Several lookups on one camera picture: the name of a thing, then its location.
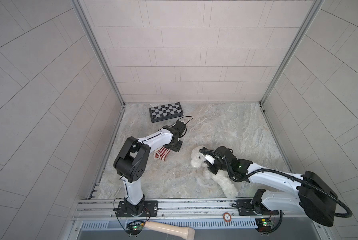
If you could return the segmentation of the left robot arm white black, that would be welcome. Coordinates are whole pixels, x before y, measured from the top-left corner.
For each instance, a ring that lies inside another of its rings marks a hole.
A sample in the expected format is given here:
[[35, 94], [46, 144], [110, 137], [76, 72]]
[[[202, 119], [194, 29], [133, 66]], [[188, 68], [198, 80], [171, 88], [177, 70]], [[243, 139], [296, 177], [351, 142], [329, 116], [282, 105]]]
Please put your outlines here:
[[145, 195], [140, 178], [146, 170], [150, 153], [161, 147], [179, 152], [183, 144], [180, 138], [186, 132], [186, 124], [178, 120], [172, 126], [164, 126], [152, 135], [126, 139], [113, 166], [124, 184], [124, 203], [131, 215], [138, 216], [143, 212]]

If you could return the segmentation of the white teddy bear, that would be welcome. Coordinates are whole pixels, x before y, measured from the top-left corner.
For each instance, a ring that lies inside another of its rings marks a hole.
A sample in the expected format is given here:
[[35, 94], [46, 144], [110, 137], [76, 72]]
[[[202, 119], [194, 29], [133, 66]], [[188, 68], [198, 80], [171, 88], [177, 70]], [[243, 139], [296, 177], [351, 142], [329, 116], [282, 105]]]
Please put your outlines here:
[[204, 146], [195, 147], [191, 152], [191, 165], [195, 169], [203, 169], [203, 175], [207, 180], [213, 180], [221, 188], [225, 196], [229, 199], [234, 199], [238, 196], [239, 192], [233, 182], [230, 180], [227, 172], [218, 170], [216, 174], [213, 174], [206, 164], [206, 159], [200, 154], [199, 150]]

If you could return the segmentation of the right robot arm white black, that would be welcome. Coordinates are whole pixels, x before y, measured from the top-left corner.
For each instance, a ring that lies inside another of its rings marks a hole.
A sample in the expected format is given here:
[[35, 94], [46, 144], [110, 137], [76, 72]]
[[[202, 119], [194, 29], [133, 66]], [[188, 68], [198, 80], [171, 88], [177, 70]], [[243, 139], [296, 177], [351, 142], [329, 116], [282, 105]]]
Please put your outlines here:
[[327, 227], [333, 226], [335, 218], [350, 218], [353, 215], [334, 190], [314, 172], [291, 174], [268, 169], [236, 158], [233, 150], [224, 146], [216, 150], [202, 148], [199, 153], [212, 176], [224, 176], [224, 180], [218, 182], [222, 187], [247, 182], [276, 189], [276, 192], [257, 190], [251, 205], [259, 215], [268, 215], [273, 211], [301, 213]]

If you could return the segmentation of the red white striped knit sweater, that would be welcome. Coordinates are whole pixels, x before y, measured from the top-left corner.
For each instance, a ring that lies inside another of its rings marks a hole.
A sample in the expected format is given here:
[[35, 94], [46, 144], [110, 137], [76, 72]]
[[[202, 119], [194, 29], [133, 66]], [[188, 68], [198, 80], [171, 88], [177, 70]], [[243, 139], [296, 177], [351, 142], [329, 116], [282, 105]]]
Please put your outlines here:
[[165, 147], [163, 146], [163, 147], [161, 147], [161, 148], [159, 148], [159, 149], [157, 149], [157, 150], [154, 151], [153, 157], [154, 157], [154, 159], [156, 159], [156, 160], [165, 161], [166, 158], [167, 158], [167, 156], [168, 156], [168, 154], [169, 154], [170, 152], [171, 152], [170, 149], [167, 149], [167, 148], [165, 148]]

